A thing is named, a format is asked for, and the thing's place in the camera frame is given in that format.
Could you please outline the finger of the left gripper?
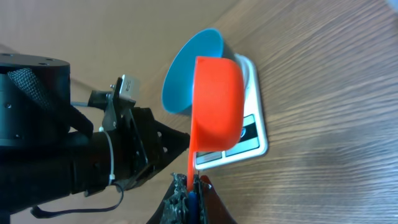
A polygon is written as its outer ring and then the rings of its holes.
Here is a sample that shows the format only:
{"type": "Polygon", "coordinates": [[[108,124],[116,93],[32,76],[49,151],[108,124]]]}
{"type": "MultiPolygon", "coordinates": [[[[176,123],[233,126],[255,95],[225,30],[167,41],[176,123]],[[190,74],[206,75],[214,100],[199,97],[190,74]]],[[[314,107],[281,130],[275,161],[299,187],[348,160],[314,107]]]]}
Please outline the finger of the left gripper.
{"type": "Polygon", "coordinates": [[[155,121],[155,165],[154,174],[158,174],[173,162],[189,147],[190,135],[172,129],[158,121],[155,121]]]}

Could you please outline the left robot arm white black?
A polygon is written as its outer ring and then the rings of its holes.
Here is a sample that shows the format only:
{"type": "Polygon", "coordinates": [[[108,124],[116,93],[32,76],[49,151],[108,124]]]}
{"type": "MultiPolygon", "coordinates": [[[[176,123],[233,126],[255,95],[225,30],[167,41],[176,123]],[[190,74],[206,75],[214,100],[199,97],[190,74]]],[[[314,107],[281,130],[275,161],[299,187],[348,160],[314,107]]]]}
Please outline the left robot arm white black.
{"type": "Polygon", "coordinates": [[[1,54],[1,211],[31,208],[71,194],[141,186],[188,148],[190,136],[135,105],[135,81],[123,75],[110,91],[93,91],[100,131],[70,101],[70,64],[1,54]]]}

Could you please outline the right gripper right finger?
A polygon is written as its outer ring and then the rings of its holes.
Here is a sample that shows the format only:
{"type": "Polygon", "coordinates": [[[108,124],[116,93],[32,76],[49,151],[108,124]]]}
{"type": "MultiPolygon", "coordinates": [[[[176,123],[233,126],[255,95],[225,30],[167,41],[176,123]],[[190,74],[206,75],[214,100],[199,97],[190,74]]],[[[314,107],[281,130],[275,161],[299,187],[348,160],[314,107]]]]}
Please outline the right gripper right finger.
{"type": "Polygon", "coordinates": [[[200,177],[200,223],[237,224],[207,175],[200,177]]]}

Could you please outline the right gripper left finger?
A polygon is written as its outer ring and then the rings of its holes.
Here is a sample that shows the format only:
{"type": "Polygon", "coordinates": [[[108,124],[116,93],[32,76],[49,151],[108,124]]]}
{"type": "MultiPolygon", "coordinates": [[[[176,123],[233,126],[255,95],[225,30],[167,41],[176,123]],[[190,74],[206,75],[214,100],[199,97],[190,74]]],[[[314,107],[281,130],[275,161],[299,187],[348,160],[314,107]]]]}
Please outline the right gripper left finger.
{"type": "Polygon", "coordinates": [[[188,221],[187,177],[172,173],[172,183],[147,224],[184,224],[188,221]]]}

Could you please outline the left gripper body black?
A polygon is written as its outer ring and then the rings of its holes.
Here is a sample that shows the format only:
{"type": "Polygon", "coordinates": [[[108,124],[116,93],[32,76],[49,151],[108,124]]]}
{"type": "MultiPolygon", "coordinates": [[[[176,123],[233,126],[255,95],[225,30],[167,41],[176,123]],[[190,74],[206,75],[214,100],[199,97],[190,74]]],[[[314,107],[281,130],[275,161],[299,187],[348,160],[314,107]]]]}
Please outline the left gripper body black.
{"type": "Polygon", "coordinates": [[[107,109],[102,122],[114,155],[114,180],[123,190],[142,186],[165,168],[164,151],[149,108],[126,109],[121,114],[107,109]]]}

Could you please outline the orange measuring scoop blue handle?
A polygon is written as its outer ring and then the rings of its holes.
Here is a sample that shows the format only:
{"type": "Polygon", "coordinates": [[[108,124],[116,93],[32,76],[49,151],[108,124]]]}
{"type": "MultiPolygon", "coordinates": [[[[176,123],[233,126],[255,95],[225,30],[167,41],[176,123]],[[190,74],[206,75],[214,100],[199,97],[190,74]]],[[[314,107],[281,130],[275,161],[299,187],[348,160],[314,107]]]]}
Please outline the orange measuring scoop blue handle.
{"type": "Polygon", "coordinates": [[[227,58],[198,56],[192,96],[192,125],[187,167],[189,223],[198,223],[193,198],[195,154],[231,149],[243,128],[244,81],[239,65],[227,58]]]}

